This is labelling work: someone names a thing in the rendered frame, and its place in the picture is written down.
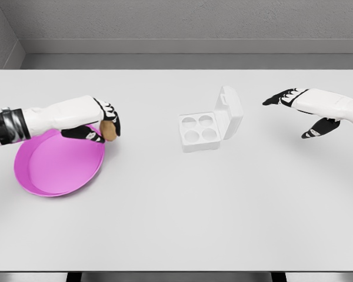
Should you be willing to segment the brown egg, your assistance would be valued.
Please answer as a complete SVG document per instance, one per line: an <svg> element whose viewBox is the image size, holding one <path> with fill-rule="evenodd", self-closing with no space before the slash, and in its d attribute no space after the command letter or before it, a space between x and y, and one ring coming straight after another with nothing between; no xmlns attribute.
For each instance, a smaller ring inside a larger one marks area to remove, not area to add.
<svg viewBox="0 0 353 282"><path fill-rule="evenodd" d="M112 142L118 137L116 127L111 120L102 120L100 122L99 130L105 141Z"/></svg>

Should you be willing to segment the pink round plate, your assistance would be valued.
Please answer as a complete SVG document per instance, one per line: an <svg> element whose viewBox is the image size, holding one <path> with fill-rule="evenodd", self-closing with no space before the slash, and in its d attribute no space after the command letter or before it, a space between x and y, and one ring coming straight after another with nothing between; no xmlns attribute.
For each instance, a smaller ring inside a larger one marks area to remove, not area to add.
<svg viewBox="0 0 353 282"><path fill-rule="evenodd" d="M87 184L101 167L104 154L103 143L66 138L51 129L20 145L14 174L31 194L62 196Z"/></svg>

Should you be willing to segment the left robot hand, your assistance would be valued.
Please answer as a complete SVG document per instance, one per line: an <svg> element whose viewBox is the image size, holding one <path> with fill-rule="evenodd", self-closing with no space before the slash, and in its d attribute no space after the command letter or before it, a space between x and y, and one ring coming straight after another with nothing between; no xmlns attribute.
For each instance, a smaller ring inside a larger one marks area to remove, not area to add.
<svg viewBox="0 0 353 282"><path fill-rule="evenodd" d="M55 129L60 130L63 137L105 143L99 130L102 120L113 121L118 137L121 135L118 113L108 102L87 95L58 103L56 107L61 113Z"/></svg>

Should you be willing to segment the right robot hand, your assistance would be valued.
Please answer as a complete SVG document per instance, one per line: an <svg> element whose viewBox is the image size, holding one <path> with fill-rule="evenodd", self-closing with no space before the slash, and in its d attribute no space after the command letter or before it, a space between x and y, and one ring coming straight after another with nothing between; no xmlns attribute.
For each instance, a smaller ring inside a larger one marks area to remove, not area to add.
<svg viewBox="0 0 353 282"><path fill-rule="evenodd" d="M292 88L271 96L262 104L264 106L284 105L299 112L319 116L320 120L301 136L303 139L309 139L326 135L340 126L344 116L343 102L345 101L347 101L346 96L334 92Z"/></svg>

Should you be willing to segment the white egg box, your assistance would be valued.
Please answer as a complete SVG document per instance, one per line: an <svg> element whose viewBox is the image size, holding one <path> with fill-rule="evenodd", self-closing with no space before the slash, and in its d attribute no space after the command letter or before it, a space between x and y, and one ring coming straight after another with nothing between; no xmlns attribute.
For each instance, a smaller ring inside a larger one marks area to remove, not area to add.
<svg viewBox="0 0 353 282"><path fill-rule="evenodd" d="M238 93L230 86L223 86L212 112L178 116L182 151L190 153L219 148L223 140L236 134L243 117Z"/></svg>

